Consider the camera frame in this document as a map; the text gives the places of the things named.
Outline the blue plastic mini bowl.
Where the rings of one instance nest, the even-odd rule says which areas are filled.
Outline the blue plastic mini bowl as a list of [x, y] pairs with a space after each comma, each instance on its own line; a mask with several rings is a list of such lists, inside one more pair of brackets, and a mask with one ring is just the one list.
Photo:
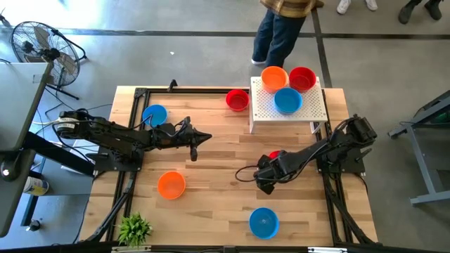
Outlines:
[[154, 104], [148, 106], [142, 113], [143, 122], [154, 128], [167, 121], [168, 112], [163, 105]]
[[277, 234], [279, 226], [276, 213], [267, 207], [255, 209], [249, 218], [250, 231], [259, 239], [273, 238]]
[[282, 114], [297, 112], [303, 104], [302, 95], [292, 88], [283, 88], [274, 95], [274, 106]]

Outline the orange plastic mini bowl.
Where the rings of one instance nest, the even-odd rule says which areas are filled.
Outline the orange plastic mini bowl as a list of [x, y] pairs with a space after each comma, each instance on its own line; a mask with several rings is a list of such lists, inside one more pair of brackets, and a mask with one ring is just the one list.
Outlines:
[[177, 171], [165, 172], [157, 181], [157, 191], [166, 200], [180, 197], [186, 188], [186, 180]]
[[288, 85], [287, 72], [277, 66], [270, 66], [263, 69], [261, 73], [262, 87], [269, 93], [276, 93], [279, 89]]

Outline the black floor fan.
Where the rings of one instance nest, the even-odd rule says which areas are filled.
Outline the black floor fan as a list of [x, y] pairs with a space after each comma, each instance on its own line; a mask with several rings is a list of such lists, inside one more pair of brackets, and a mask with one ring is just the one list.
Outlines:
[[10, 38], [13, 52], [21, 63], [48, 63], [51, 67], [46, 87], [75, 100], [64, 91], [79, 76], [86, 51], [56, 28], [42, 22], [25, 21], [16, 25]]

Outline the green artificial plant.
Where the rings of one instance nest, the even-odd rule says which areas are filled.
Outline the green artificial plant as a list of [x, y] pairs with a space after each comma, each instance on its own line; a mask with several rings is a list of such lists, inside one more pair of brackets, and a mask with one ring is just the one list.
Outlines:
[[119, 243], [129, 247], [142, 245], [146, 241], [146, 237], [153, 232], [150, 222], [143, 218], [139, 212], [123, 216], [117, 227], [119, 228]]

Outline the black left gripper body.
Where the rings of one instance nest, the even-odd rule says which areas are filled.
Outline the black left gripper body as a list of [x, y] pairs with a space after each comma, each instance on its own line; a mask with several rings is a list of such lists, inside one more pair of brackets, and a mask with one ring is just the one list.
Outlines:
[[191, 161], [198, 159], [197, 147], [199, 134], [191, 124], [191, 118], [185, 117], [179, 123], [163, 124], [153, 129], [153, 145], [158, 149], [190, 148]]

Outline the silver metal bracket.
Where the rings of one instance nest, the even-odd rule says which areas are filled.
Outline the silver metal bracket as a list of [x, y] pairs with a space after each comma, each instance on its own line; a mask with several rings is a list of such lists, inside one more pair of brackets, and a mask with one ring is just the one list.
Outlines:
[[348, 253], [346, 248], [339, 247], [308, 247], [308, 253]]
[[144, 246], [117, 246], [112, 247], [110, 253], [143, 253], [143, 252], [150, 252], [151, 246], [144, 245]]

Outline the grey metal stand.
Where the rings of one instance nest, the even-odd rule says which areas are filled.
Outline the grey metal stand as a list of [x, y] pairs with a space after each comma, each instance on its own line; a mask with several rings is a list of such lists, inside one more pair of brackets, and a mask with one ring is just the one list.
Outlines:
[[440, 171], [450, 172], [450, 90], [426, 103], [415, 115], [387, 133], [395, 139], [407, 135], [427, 193], [410, 199], [412, 205], [450, 200], [439, 176]]

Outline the white yellow can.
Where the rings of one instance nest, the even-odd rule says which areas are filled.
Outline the white yellow can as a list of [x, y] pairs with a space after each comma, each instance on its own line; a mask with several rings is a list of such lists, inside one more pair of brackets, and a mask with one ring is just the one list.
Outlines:
[[45, 195], [48, 190], [49, 184], [45, 180], [28, 176], [23, 188], [23, 193], [33, 196], [42, 196]]

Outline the black aluminium table frame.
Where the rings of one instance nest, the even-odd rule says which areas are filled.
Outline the black aluminium table frame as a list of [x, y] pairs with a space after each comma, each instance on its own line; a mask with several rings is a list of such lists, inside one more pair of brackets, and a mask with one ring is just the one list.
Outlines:
[[[233, 112], [225, 102], [226, 87], [120, 86], [110, 119], [135, 124], [145, 107], [162, 104], [170, 122], [190, 117], [200, 131], [212, 137], [198, 149], [198, 160], [187, 148], [154, 150], [144, 155], [135, 174], [109, 171], [93, 183], [80, 239], [86, 245], [117, 201], [127, 183], [130, 198], [120, 214], [139, 212], [150, 221], [153, 233], [142, 245], [147, 253], [308, 253], [308, 247], [346, 248], [348, 253], [368, 251], [378, 239], [364, 182], [342, 172], [329, 176], [310, 162], [290, 183], [266, 195], [252, 182], [252, 167], [260, 156], [285, 149], [296, 151], [325, 138], [347, 118], [342, 89], [322, 89], [328, 121], [317, 134], [307, 122], [286, 125], [262, 123], [250, 133], [248, 111]], [[184, 193], [164, 199], [158, 179], [177, 171], [186, 180]], [[249, 227], [251, 213], [260, 207], [279, 219], [277, 234], [259, 239]]]

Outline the white perforated metal shelf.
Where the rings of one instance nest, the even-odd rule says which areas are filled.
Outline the white perforated metal shelf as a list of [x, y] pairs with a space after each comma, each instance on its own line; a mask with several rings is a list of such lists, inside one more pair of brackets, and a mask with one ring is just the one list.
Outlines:
[[275, 94], [265, 91], [261, 77], [250, 78], [250, 133], [255, 132], [259, 123], [309, 122], [311, 132], [315, 134], [319, 127], [328, 121], [320, 79], [306, 93], [301, 93], [302, 105], [292, 114], [278, 111], [275, 105]]

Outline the person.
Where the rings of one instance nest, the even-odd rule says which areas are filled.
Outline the person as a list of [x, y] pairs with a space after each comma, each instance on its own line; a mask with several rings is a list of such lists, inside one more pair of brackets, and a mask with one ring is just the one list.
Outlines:
[[306, 17], [322, 0], [259, 0], [266, 14], [259, 24], [251, 57], [254, 65], [283, 67]]
[[[410, 0], [405, 6], [403, 6], [398, 15], [399, 22], [403, 25], [407, 24], [411, 18], [414, 8], [422, 1], [423, 0]], [[439, 9], [441, 2], [443, 2], [443, 0], [428, 0], [424, 5], [433, 20], [440, 20], [442, 18], [442, 12]]]
[[[347, 12], [347, 9], [351, 5], [353, 0], [340, 0], [339, 4], [337, 5], [336, 11], [340, 15], [344, 15]], [[377, 11], [378, 4], [376, 0], [364, 0], [366, 3], [367, 8], [370, 11]]]

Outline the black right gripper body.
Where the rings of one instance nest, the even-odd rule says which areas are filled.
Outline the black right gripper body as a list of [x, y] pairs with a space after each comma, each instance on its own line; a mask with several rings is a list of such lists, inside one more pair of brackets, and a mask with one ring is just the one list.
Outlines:
[[287, 183], [293, 175], [284, 173], [269, 156], [262, 155], [257, 162], [257, 170], [253, 177], [257, 183]]

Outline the grey standing desk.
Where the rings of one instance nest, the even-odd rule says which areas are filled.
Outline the grey standing desk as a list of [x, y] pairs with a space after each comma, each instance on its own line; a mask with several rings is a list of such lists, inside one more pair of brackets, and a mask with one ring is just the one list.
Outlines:
[[49, 63], [0, 63], [0, 238], [11, 227], [35, 155], [94, 175], [92, 163], [30, 131], [51, 70]]

